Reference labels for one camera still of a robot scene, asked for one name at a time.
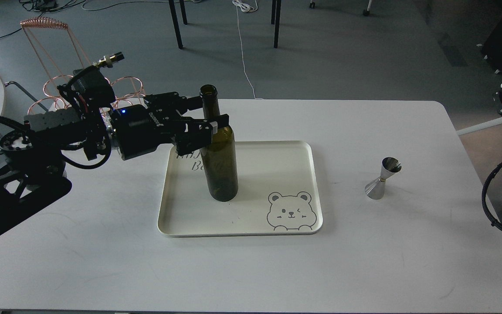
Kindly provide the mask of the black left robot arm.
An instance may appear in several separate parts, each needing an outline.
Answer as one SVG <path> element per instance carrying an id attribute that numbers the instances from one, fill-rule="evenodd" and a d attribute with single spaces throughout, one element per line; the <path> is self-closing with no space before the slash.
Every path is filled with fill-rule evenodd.
<path id="1" fill-rule="evenodd" d="M 0 124 L 11 129 L 0 137 L 0 235 L 71 191 L 64 174 L 67 164 L 96 169 L 113 149 L 129 160 L 166 143 L 183 156 L 211 144 L 213 135 L 229 125 L 226 114 L 186 116 L 217 101 L 217 92 L 207 86 L 197 97 L 146 95 L 143 105 L 115 109 L 115 93 L 100 69 L 123 59 L 121 52 L 104 56 L 59 85 L 68 109 L 27 115 L 22 123 L 0 116 Z"/>

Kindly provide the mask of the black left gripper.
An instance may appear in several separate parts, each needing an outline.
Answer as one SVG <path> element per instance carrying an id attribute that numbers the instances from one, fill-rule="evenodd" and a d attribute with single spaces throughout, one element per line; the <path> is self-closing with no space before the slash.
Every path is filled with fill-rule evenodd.
<path id="1" fill-rule="evenodd" d="M 229 115 L 211 119 L 181 117 L 181 113 L 203 108 L 203 98 L 184 97 L 177 92 L 146 95 L 142 104 L 120 107 L 112 111 L 112 139 L 123 160 L 154 152 L 163 143 L 171 143 L 179 156 L 193 153 L 212 143 L 218 129 L 229 125 Z"/>

